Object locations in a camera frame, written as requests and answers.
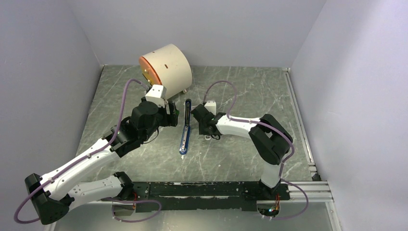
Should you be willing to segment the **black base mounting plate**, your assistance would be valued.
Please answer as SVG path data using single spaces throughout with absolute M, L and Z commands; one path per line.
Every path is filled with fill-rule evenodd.
M 136 212 L 162 210 L 240 209 L 257 211 L 258 204 L 276 204 L 290 199 L 287 184 L 271 189 L 259 181 L 215 182 L 134 182 L 133 188 L 115 196 L 116 200 L 137 201 Z

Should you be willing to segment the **aluminium frame rail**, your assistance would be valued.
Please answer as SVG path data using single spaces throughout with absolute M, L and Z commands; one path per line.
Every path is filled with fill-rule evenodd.
M 145 90 L 147 93 L 152 86 L 146 86 Z M 204 104 L 206 101 L 206 99 L 203 99 L 201 104 Z M 123 117 L 122 115 L 119 116 L 118 122 L 115 125 L 119 125 L 119 123 L 122 121 L 122 119 L 124 119 L 125 117 Z M 290 200 L 295 200 L 297 202 L 299 202 L 299 197 L 297 196 L 298 193 L 301 193 L 304 196 L 304 203 L 305 205 L 309 205 L 311 202 L 318 202 L 320 200 L 320 198 L 323 199 L 329 199 L 331 196 L 330 191 L 328 190 L 328 185 L 322 181 L 313 181 L 311 182 L 309 185 L 304 185 L 304 184 L 296 184 L 293 182 L 289 182 L 286 181 L 282 178 L 281 176 L 281 182 L 280 184 L 287 184 L 289 187 L 289 194 L 290 194 Z M 104 202 L 110 202 L 112 203 L 113 206 L 117 206 L 119 204 L 124 204 L 124 205 L 129 205 L 133 207 L 133 210 L 136 212 L 136 205 L 137 205 L 137 201 L 121 201 L 121 200 L 116 200 L 114 198 L 105 198 L 105 199 L 100 199 L 101 201 Z M 260 202 L 257 206 L 258 206 L 258 210 L 257 212 L 263 216 L 263 217 L 267 217 L 269 219 L 274 219 L 274 220 L 280 220 L 280 216 L 279 216 L 279 211 L 280 211 L 280 203 L 282 201 L 278 201 L 276 204 L 269 204 L 267 203 L 267 201 L 262 201 Z M 162 205 L 160 202 L 158 201 L 154 201 L 154 203 L 156 203 L 158 205 L 158 208 L 154 211 L 151 211 L 151 214 L 153 217 L 157 216 L 162 210 Z

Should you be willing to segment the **blue black stapler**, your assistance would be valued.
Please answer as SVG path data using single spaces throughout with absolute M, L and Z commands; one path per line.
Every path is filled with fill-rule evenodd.
M 188 152 L 189 138 L 190 138 L 190 120 L 191 120 L 191 99 L 185 101 L 184 111 L 184 126 L 181 136 L 181 142 L 179 147 L 179 153 L 183 156 Z

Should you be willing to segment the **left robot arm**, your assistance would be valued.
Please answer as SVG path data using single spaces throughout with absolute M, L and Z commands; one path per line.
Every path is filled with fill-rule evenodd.
M 62 167 L 42 176 L 31 174 L 25 184 L 42 224 L 52 224 L 88 202 L 114 198 L 133 199 L 134 184 L 123 171 L 102 180 L 83 183 L 87 174 L 119 160 L 146 144 L 160 127 L 175 127 L 179 110 L 174 102 L 158 106 L 142 101 L 128 116 L 103 134 L 88 150 Z

